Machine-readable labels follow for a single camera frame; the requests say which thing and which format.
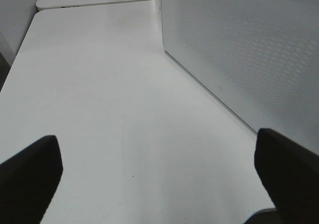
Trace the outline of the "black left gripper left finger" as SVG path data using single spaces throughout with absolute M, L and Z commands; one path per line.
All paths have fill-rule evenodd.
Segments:
M 57 137 L 47 135 L 0 165 L 0 222 L 39 224 L 63 173 Z

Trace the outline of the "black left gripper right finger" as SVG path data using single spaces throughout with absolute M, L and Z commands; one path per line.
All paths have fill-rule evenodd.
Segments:
M 261 128 L 254 166 L 285 224 L 319 222 L 319 157 L 284 135 Z

